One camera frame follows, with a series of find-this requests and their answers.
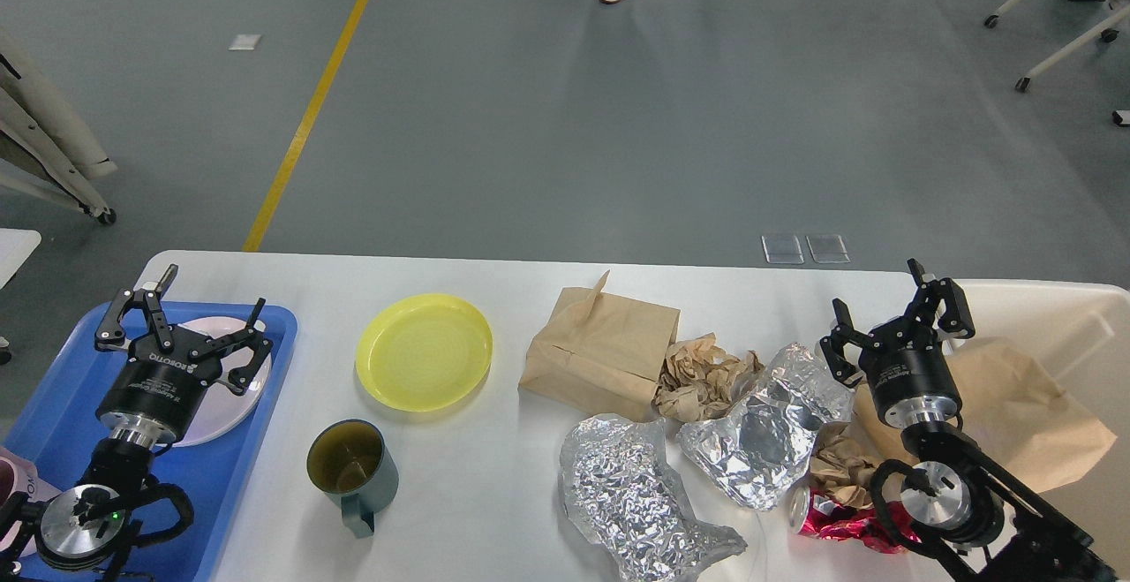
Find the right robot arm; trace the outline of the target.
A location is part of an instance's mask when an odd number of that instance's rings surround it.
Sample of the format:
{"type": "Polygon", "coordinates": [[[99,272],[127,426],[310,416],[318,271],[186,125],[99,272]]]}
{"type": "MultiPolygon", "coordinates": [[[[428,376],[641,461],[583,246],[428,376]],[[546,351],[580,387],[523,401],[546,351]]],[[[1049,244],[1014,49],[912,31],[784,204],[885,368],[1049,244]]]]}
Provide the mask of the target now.
{"type": "Polygon", "coordinates": [[[976,325],[960,285],[909,259],[915,296],[899,316],[861,332],[842,299],[820,349],[840,385],[870,390],[876,416],[915,462],[885,460],[868,489],[884,533],[956,581],[1114,581],[1093,538],[963,432],[945,339],[976,325]]]}

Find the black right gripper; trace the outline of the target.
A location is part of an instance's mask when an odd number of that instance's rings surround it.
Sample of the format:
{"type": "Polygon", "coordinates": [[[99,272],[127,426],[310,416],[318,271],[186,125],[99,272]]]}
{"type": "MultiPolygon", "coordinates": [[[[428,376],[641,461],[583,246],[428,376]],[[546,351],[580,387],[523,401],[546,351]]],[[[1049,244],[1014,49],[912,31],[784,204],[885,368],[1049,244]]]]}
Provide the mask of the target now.
{"type": "Polygon", "coordinates": [[[907,264],[916,290],[898,328],[857,331],[847,304],[834,298],[831,335],[819,341],[831,376],[847,389],[867,377],[877,417],[893,429],[960,416],[963,401],[945,361],[945,341],[976,336],[960,285],[928,273],[916,259],[907,264]],[[845,357],[849,344],[861,351],[861,370],[845,357]]]}

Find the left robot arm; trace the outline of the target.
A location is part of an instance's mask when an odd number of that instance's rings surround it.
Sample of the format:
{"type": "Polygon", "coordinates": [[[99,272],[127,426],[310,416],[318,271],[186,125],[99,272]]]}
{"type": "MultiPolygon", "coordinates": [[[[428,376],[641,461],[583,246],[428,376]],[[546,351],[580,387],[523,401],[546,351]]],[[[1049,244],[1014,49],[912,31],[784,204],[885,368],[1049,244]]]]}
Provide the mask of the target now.
{"type": "Polygon", "coordinates": [[[153,474],[154,459],[185,438],[215,385],[244,396],[273,344],[259,328],[266,299],[244,325],[212,337],[169,323],[162,297],[177,276],[169,264],[153,289],[122,289],[95,330],[97,351],[123,351],[124,368],[96,409],[108,429],[72,488],[45,501],[15,492],[3,504],[5,581],[19,581],[23,549],[60,571],[101,571],[105,581],[124,574],[130,554],[167,542],[193,525],[186,492],[153,474]]]}

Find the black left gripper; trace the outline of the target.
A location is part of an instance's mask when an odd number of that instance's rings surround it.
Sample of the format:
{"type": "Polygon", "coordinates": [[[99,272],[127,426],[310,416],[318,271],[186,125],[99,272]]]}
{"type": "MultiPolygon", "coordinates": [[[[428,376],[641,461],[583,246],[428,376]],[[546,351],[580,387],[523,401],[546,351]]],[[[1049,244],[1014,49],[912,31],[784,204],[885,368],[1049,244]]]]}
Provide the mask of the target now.
{"type": "Polygon", "coordinates": [[[237,332],[218,339],[175,335],[160,301],[177,272],[179,266],[169,264],[153,289],[118,292],[95,330],[97,351],[128,351],[129,357],[95,412],[112,438],[140,446],[181,442],[212,384],[244,396],[272,351],[272,340],[257,328],[266,298],[257,299],[237,332]],[[133,339],[128,339],[122,325],[130,311],[141,311],[147,325],[133,339]],[[241,350],[252,351],[250,361],[221,376],[221,361],[241,350]]]}

